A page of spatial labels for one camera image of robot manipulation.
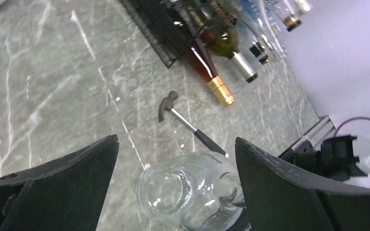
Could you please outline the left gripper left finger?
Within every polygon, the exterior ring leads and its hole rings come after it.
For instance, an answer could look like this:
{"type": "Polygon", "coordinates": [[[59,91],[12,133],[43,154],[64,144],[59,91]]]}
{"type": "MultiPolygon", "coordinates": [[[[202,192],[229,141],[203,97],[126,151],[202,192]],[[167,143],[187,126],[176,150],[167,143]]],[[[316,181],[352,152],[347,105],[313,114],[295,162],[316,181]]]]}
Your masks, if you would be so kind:
{"type": "Polygon", "coordinates": [[[0,231],[93,231],[119,152],[116,135],[0,177],[0,231]]]}

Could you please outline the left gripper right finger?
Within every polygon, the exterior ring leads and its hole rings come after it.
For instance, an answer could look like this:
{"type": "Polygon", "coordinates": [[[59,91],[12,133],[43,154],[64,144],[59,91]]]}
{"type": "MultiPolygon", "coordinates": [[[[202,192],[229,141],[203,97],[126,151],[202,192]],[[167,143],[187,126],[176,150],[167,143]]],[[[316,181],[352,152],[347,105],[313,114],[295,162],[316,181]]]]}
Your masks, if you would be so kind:
{"type": "Polygon", "coordinates": [[[318,176],[240,137],[235,154],[255,231],[370,231],[370,188],[318,176]]]}

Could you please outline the round clear glass bottle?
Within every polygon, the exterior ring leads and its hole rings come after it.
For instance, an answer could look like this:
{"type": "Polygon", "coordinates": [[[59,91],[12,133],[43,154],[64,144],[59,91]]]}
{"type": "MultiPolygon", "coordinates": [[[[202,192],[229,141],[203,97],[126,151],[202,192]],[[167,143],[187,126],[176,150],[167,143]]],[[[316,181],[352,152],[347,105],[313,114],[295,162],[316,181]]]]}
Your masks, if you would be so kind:
{"type": "Polygon", "coordinates": [[[184,231],[225,231],[246,208],[236,165],[213,151],[147,168],[136,184],[136,199],[147,217],[184,231]]]}

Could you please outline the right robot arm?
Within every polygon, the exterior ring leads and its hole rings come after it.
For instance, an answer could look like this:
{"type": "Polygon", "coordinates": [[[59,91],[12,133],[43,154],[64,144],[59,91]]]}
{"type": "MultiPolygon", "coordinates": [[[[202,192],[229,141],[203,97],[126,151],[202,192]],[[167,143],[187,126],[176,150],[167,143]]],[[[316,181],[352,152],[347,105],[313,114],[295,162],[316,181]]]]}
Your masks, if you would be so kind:
{"type": "Polygon", "coordinates": [[[279,158],[308,172],[336,181],[370,174],[370,138],[340,136],[324,140],[320,150],[310,141],[295,144],[279,158]]]}

